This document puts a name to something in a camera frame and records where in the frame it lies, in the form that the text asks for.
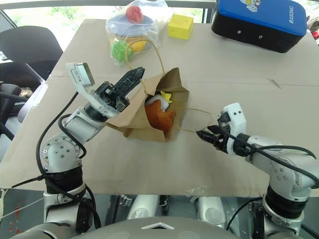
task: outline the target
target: yellow block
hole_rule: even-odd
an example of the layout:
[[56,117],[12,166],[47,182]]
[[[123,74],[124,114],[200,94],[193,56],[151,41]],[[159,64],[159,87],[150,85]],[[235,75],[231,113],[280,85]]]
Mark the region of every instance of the yellow block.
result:
[[167,25],[168,35],[188,40],[193,30],[193,21],[192,17],[174,14]]

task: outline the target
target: paper bag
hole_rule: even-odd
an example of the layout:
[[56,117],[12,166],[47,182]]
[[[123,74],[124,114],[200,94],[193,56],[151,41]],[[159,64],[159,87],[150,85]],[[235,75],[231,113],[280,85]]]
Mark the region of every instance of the paper bag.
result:
[[[156,91],[171,93],[171,101],[168,111],[175,111],[171,131],[164,136],[164,132],[153,128],[146,116],[145,100]],[[117,117],[107,121],[107,126],[121,131],[125,137],[142,140],[167,142],[173,139],[180,127],[181,118],[187,106],[189,91],[181,85],[179,69],[173,68],[164,76],[158,75],[144,80],[135,96],[130,100],[130,105]]]

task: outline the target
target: green toy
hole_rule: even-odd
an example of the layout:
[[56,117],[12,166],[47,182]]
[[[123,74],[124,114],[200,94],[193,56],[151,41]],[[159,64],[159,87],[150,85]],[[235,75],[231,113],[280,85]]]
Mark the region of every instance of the green toy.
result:
[[[117,61],[119,61],[120,63],[122,63],[123,61],[125,61],[125,50],[128,47],[127,43],[119,40],[119,41],[115,41],[112,44],[112,57],[114,57]],[[129,48],[128,49],[128,59],[131,57],[132,55],[132,49]]]

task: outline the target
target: plastic bag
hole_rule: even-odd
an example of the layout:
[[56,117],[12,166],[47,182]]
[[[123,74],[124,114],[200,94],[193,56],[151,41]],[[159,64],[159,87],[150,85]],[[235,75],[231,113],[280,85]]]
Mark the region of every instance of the plastic bag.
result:
[[[126,10],[131,6],[138,6],[143,15],[142,23],[133,23],[128,20]],[[116,65],[125,62],[125,51],[130,43],[136,40],[148,39],[157,48],[160,47],[160,31],[168,23],[173,14],[164,0],[148,1],[135,0],[127,5],[115,17],[106,23],[106,33],[110,42],[110,56]],[[128,59],[134,54],[152,49],[151,44],[139,41],[128,49]]]

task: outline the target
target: orange toy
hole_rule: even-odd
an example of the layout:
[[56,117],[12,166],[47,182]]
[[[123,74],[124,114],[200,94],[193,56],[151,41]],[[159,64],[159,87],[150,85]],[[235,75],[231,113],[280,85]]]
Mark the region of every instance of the orange toy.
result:
[[145,106],[146,116],[153,128],[162,130],[164,134],[167,134],[173,126],[175,111],[163,112],[160,108],[160,100],[153,102],[152,104]]

